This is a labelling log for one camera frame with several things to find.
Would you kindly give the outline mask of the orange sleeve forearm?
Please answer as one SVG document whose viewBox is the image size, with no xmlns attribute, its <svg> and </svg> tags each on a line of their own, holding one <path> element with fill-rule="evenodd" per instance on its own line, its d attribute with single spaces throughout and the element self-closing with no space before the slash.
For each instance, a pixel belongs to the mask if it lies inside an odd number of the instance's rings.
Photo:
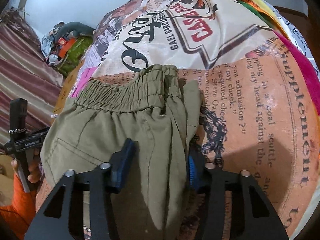
<svg viewBox="0 0 320 240">
<path fill-rule="evenodd" d="M 20 179 L 14 175 L 11 205 L 1 206 L 1 227 L 13 233 L 14 239 L 24 239 L 36 215 L 36 194 L 36 190 L 26 193 Z"/>
</svg>

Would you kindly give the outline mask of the left hand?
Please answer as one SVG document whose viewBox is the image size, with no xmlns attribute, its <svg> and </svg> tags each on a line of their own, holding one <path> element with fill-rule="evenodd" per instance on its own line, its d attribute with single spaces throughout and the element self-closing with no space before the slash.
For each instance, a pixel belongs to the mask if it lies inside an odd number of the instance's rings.
<svg viewBox="0 0 320 240">
<path fill-rule="evenodd" d="M 32 184 L 38 183 L 41 179 L 41 171 L 40 171 L 39 163 L 40 163 L 39 150 L 35 149 L 33 151 L 32 162 L 28 166 L 28 170 L 29 170 L 30 174 L 28 175 L 27 180 L 29 182 L 31 182 Z M 20 166 L 19 161 L 17 159 L 13 159 L 11 161 L 11 166 L 12 166 L 17 178 L 20 180 L 20 175 L 18 174 L 18 168 Z"/>
</svg>

